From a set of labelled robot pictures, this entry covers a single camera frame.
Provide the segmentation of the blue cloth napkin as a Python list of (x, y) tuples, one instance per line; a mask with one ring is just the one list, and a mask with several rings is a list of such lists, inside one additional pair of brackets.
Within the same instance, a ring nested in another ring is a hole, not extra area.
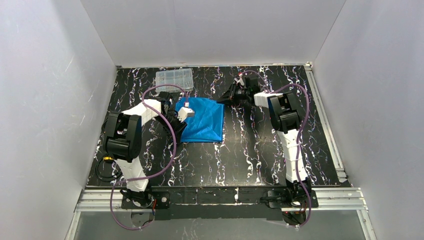
[(186, 127), (178, 143), (220, 143), (223, 141), (224, 105), (204, 97), (189, 97), (193, 117), (184, 121)]

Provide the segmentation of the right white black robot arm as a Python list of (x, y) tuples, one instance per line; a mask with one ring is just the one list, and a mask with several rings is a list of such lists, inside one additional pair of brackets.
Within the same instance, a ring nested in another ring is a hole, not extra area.
[(246, 101), (256, 107), (269, 110), (273, 129), (280, 138), (286, 163), (286, 183), (290, 185), (306, 184), (308, 174), (301, 154), (301, 132), (304, 128), (303, 117), (298, 101), (291, 92), (266, 93), (260, 90), (256, 77), (244, 76), (235, 79), (228, 90), (217, 102), (234, 105)]

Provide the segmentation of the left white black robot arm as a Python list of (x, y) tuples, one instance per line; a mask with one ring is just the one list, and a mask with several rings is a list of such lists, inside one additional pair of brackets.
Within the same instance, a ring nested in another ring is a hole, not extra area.
[(158, 96), (144, 99), (128, 110), (112, 112), (107, 118), (103, 148), (120, 168), (126, 188), (132, 192), (144, 192), (149, 183), (139, 158), (143, 126), (153, 119), (159, 121), (178, 144), (187, 127), (186, 119), (195, 115), (186, 101), (179, 110), (175, 110), (171, 98), (168, 92), (160, 92)]

